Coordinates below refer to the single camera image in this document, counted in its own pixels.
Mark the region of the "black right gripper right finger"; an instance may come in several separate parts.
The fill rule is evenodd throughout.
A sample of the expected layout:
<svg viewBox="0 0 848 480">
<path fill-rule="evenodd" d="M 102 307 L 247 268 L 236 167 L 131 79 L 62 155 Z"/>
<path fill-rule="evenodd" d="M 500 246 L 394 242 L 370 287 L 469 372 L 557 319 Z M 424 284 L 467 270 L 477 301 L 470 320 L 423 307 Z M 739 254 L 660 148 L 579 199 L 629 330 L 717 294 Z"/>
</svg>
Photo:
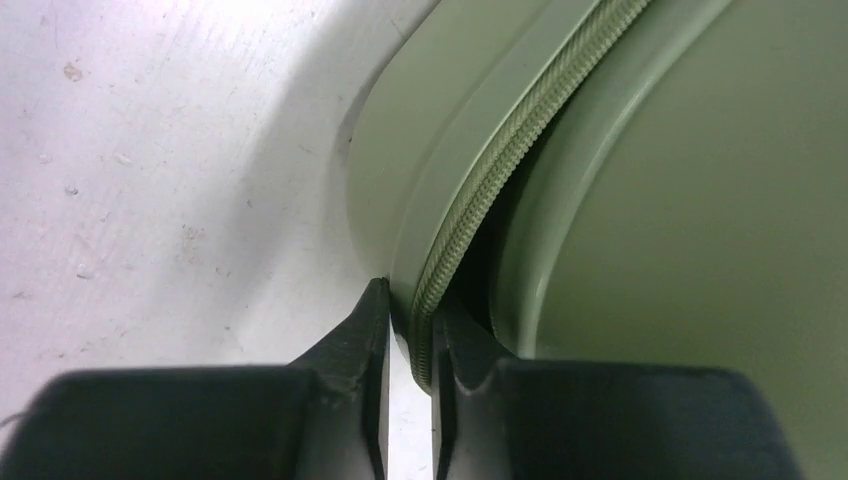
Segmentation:
<svg viewBox="0 0 848 480">
<path fill-rule="evenodd" d="M 710 368 L 521 359 L 463 311 L 434 320 L 439 479 L 798 479 L 760 393 Z"/>
</svg>

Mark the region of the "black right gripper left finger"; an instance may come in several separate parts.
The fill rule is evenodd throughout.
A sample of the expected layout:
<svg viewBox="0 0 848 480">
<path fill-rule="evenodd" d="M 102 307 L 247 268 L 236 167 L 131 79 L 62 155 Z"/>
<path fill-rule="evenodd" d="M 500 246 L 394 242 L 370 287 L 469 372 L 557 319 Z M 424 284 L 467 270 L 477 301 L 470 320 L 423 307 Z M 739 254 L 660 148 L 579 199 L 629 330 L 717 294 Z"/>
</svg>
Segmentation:
<svg viewBox="0 0 848 480">
<path fill-rule="evenodd" d="M 5 479 L 383 479 L 390 292 L 286 365 L 85 370 L 36 395 Z"/>
</svg>

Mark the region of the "green hard-shell suitcase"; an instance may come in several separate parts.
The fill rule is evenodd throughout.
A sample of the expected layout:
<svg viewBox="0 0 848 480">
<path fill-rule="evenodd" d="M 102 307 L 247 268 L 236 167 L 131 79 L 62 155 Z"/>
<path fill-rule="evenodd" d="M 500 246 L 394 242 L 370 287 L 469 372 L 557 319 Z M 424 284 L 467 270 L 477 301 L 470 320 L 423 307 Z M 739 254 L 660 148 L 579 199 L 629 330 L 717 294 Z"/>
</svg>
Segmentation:
<svg viewBox="0 0 848 480">
<path fill-rule="evenodd" d="M 531 359 L 724 367 L 847 475 L 847 5 L 442 1 L 355 125 L 348 211 L 428 389 L 474 244 Z"/>
</svg>

